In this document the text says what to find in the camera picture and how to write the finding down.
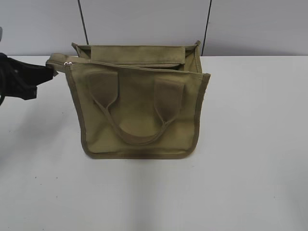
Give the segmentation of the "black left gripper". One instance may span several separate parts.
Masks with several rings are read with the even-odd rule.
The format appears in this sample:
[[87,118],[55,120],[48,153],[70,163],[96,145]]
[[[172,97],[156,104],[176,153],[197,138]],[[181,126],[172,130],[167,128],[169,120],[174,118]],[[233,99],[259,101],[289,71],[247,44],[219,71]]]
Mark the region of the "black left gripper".
[[53,69],[41,65],[24,64],[6,54],[0,54],[0,99],[15,97],[32,100],[37,87],[53,79]]

